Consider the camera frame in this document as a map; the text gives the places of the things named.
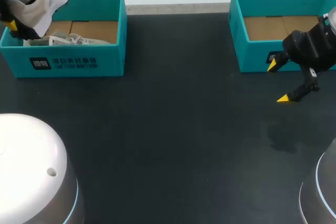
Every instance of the logo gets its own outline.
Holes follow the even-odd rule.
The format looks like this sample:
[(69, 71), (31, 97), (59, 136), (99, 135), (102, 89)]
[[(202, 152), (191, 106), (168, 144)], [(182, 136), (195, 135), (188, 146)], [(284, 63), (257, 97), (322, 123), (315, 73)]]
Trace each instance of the logo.
[(51, 66), (46, 57), (30, 58), (31, 65), (35, 70), (49, 70)]
[(280, 53), (282, 51), (273, 51), (273, 52), (269, 52), (268, 56), (267, 56), (267, 59), (266, 59), (266, 63), (267, 64), (270, 64), (273, 59), (275, 58), (275, 55), (277, 55), (278, 53)]

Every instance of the teal box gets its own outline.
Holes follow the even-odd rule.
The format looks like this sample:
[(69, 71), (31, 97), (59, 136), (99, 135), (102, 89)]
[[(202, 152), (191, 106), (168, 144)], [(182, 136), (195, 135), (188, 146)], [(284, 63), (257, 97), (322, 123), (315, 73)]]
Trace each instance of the teal box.
[[(269, 52), (283, 51), (282, 40), (250, 41), (243, 17), (322, 16), (336, 6), (336, 0), (231, 0), (229, 25), (241, 72), (266, 72)], [(290, 62), (281, 71), (297, 71)]]
[[(110, 45), (32, 46), (13, 38), (8, 28), (0, 51), (17, 78), (107, 77), (124, 73), (127, 15), (124, 0), (69, 0), (53, 21), (118, 21), (117, 43)], [(34, 61), (43, 67), (34, 67)]]

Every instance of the dark tabletop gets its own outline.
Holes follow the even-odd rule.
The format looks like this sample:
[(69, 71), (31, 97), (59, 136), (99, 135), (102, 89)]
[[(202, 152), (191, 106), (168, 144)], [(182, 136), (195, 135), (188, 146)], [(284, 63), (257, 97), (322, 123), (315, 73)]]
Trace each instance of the dark tabletop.
[(129, 16), (125, 75), (14, 79), (0, 113), (61, 136), (87, 223), (297, 224), (301, 183), (336, 136), (336, 72), (241, 74), (226, 14)]

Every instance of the white sneaker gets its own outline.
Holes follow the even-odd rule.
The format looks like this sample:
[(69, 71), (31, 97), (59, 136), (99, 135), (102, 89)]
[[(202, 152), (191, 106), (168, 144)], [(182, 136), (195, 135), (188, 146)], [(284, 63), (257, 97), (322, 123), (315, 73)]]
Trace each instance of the white sneaker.
[(28, 28), (32, 28), (39, 38), (47, 32), (54, 12), (68, 0), (35, 0), (24, 4), (19, 0), (7, 0), (15, 18)]
[(52, 36), (35, 40), (24, 40), (23, 46), (55, 46), (55, 45), (107, 45), (104, 40), (88, 39), (78, 34), (54, 33)]

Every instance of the shoe box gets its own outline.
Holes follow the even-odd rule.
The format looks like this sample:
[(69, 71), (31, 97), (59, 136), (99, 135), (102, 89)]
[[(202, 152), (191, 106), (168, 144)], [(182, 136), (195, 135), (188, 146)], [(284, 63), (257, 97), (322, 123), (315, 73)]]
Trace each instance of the shoe box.
[(17, 78), (113, 77), (124, 73), (127, 15), (124, 0), (69, 0), (53, 16), (55, 31), (104, 40), (108, 45), (24, 47), (8, 28), (0, 51)]
[[(282, 40), (292, 31), (309, 31), (336, 0), (231, 0), (229, 25), (241, 72), (266, 72)], [(298, 71), (289, 62), (279, 71)]]

